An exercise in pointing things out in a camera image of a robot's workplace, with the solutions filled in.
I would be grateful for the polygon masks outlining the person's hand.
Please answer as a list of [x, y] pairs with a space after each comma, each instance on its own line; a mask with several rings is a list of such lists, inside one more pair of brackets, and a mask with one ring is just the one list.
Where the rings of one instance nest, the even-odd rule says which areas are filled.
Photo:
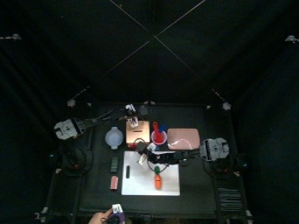
[[89, 221], [89, 224], [103, 224], [111, 214], [111, 210], [107, 210], [105, 213], [95, 213], [91, 220]]

